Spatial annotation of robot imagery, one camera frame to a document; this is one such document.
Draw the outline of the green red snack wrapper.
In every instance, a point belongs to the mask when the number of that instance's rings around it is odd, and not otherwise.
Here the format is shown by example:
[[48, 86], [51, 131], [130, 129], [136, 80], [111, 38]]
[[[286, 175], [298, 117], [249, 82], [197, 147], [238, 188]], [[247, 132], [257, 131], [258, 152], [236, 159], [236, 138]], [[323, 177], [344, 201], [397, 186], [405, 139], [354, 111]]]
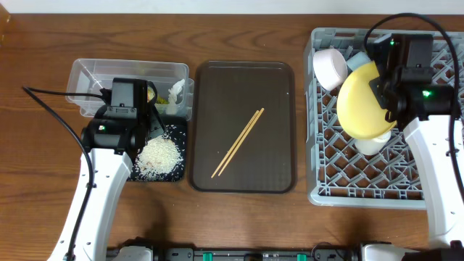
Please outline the green red snack wrapper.
[[150, 102], [151, 100], [156, 99], [156, 104], [168, 104], [168, 100], [163, 99], [161, 96], [157, 94], [157, 90], [155, 87], [147, 87], [147, 101]]

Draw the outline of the light blue bowl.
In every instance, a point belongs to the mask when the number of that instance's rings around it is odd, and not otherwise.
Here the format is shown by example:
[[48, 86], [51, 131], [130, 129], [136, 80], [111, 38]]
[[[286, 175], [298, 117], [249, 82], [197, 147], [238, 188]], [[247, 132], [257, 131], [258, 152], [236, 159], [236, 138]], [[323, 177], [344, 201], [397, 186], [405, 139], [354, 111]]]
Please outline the light blue bowl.
[[347, 67], [354, 72], [357, 68], [370, 62], [369, 56], [363, 52], [359, 51], [354, 56], [347, 60]]

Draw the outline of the yellow plate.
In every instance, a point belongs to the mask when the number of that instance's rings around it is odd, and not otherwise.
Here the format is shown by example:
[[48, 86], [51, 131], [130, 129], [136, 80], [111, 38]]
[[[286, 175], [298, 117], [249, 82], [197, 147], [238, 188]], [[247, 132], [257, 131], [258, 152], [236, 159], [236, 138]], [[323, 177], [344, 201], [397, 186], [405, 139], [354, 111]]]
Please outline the yellow plate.
[[390, 131], [397, 124], [385, 120], [369, 82], [379, 77], [375, 62], [354, 70], [342, 84], [336, 102], [338, 121], [343, 130], [356, 139], [372, 139]]

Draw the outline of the white cup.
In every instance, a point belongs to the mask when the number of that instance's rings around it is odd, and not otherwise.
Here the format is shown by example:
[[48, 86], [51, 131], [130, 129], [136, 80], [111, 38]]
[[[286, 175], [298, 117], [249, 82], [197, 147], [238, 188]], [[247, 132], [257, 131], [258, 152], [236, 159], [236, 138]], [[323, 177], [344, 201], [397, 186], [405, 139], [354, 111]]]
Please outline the white cup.
[[355, 147], [359, 153], [364, 155], [374, 155], [379, 153], [391, 138], [391, 131], [372, 139], [356, 139]]

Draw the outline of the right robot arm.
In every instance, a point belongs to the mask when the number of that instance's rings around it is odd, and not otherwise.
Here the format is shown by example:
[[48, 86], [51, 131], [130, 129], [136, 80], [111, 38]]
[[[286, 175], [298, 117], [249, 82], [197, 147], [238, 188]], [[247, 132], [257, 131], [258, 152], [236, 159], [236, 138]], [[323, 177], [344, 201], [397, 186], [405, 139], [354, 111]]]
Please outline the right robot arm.
[[456, 87], [431, 82], [433, 41], [429, 34], [394, 33], [365, 43], [380, 74], [370, 88], [386, 121], [402, 130], [418, 169], [430, 248], [363, 244], [361, 260], [463, 259], [463, 124]]

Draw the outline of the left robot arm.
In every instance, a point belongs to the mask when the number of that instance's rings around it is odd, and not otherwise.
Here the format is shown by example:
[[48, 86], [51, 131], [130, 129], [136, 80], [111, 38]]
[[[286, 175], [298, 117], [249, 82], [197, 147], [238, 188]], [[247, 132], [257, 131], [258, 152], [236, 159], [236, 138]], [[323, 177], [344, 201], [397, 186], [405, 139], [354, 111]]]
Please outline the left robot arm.
[[50, 260], [105, 260], [115, 210], [137, 155], [162, 135], [151, 81], [114, 78], [94, 118], [82, 130], [78, 185]]

